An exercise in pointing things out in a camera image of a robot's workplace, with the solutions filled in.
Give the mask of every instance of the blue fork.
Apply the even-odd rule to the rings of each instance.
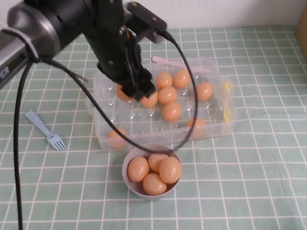
[[[28,110],[25,116],[42,131],[47,137],[47,141],[59,152],[64,151],[66,146],[58,134],[51,133],[45,124],[41,121],[38,115],[33,110]]]

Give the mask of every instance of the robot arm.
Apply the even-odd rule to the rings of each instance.
[[[10,9],[8,26],[0,31],[0,89],[25,66],[29,44],[53,58],[84,34],[98,69],[127,96],[139,101],[155,91],[138,42],[160,42],[167,25],[136,2],[124,8],[122,0],[24,0]]]

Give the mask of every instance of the white bowl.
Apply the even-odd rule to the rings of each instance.
[[[145,145],[142,145],[148,149],[153,149],[153,150],[171,150],[170,148],[166,147],[166,146],[163,146],[163,145],[159,145],[159,144],[145,144]],[[178,184],[179,180],[176,181],[175,183],[173,184],[168,184],[167,185],[167,192],[166,193],[163,193],[161,195],[146,195],[145,194],[145,191],[143,189],[143,185],[142,185],[142,182],[140,183],[137,183],[137,182],[134,182],[132,181],[129,176],[128,176],[128,166],[129,166],[129,163],[130,161],[133,159],[133,158],[136,158],[136,157],[144,157],[145,159],[148,160],[149,156],[151,155],[152,153],[148,153],[146,151],[143,151],[141,149],[138,149],[138,148],[135,148],[133,150],[131,150],[128,155],[126,156],[124,162],[123,162],[123,167],[122,167],[122,174],[123,174],[123,178],[124,178],[124,181],[126,183],[126,185],[128,186],[128,188],[133,191],[138,197],[144,199],[144,200],[159,200],[163,197],[165,197],[166,195],[168,195],[169,193],[173,192],[175,186]],[[168,156],[170,157],[175,157],[179,160],[180,162],[180,159],[179,157],[172,151],[170,153],[167,153]]]

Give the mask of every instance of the table surface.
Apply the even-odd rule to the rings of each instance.
[[[33,109],[63,137],[55,152],[21,115],[24,225],[34,230],[303,230],[307,228],[307,65],[293,27],[173,29],[188,58],[216,61],[234,83],[238,114],[225,137],[178,151],[182,180],[167,198],[146,202],[121,176],[125,153],[101,151],[85,96],[60,70],[29,76],[22,112]],[[151,56],[179,58],[170,43],[141,43]],[[96,59],[84,37],[57,57],[91,78]],[[17,76],[0,91],[0,229],[17,229],[12,119]],[[86,86],[93,89],[90,80]]]

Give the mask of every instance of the plastic egg tray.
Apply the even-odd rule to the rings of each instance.
[[[213,96],[207,101],[199,101],[198,117],[206,121],[205,126],[197,127],[197,133],[192,139],[203,139],[226,135],[231,132],[236,119],[235,108],[231,102],[232,84],[221,77],[216,64],[207,58],[188,59],[196,84],[207,81],[214,87]],[[153,76],[156,85],[156,76],[164,71],[172,77],[182,68],[161,63],[144,65]],[[93,79],[94,98],[102,110],[116,127],[124,129],[127,136],[138,144],[156,143],[169,144],[182,141],[189,131],[187,122],[193,118],[195,109],[192,84],[184,89],[177,89],[177,102],[182,106],[179,120],[168,122],[163,119],[163,105],[159,102],[152,108],[144,108],[140,102],[131,100],[121,101],[116,96],[116,84],[101,72],[97,72]],[[89,99],[85,104],[89,113],[94,115],[95,134],[103,150],[119,151],[134,148],[127,144],[120,149],[114,148],[114,139],[108,138],[111,127],[105,122],[99,112],[94,109]]]

